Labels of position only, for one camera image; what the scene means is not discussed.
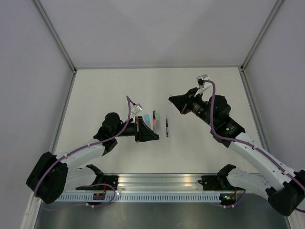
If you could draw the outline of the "red highlighter marker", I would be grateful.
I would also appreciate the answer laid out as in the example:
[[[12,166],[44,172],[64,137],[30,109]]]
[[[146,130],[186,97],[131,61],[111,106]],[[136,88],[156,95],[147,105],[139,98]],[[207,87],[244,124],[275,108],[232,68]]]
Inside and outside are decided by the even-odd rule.
[[[156,119],[156,117],[153,119],[153,132],[157,133],[157,119]]]

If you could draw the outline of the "blue highlighter marker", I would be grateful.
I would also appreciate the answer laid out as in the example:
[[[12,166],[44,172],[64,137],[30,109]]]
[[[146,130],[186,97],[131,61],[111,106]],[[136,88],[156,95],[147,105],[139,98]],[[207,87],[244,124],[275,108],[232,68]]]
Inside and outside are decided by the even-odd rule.
[[[150,116],[148,114],[144,115],[144,122],[149,128],[151,128],[151,120],[150,120]]]

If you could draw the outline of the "purple gel pen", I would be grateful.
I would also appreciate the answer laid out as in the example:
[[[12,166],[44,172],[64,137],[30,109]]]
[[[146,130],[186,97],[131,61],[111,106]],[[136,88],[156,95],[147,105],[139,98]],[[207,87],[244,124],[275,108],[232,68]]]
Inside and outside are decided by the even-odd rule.
[[[168,118],[165,119],[165,124],[166,124],[166,137],[169,137],[169,122]]]

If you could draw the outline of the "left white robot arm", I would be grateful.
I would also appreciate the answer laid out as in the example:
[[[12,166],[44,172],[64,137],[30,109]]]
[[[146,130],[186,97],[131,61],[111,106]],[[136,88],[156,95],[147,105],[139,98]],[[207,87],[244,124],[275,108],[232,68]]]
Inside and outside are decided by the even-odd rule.
[[[26,185],[46,204],[56,201],[65,191],[98,190],[103,186],[104,173],[88,162],[111,152],[117,146],[117,137],[129,136],[137,143],[160,138],[141,116],[123,122],[117,113],[108,113],[97,134],[86,145],[69,153],[42,154]]]

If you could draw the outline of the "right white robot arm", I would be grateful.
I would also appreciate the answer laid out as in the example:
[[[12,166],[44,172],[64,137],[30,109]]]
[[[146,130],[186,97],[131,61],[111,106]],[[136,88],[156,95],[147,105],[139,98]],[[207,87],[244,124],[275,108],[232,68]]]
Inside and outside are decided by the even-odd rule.
[[[305,199],[305,171],[295,171],[259,147],[245,129],[229,116],[230,105],[222,95],[213,94],[203,101],[198,88],[186,94],[169,97],[169,101],[185,115],[194,113],[211,127],[213,138],[248,161],[260,175],[247,174],[236,166],[226,165],[218,172],[217,184],[253,192],[265,198],[283,216],[290,216]]]

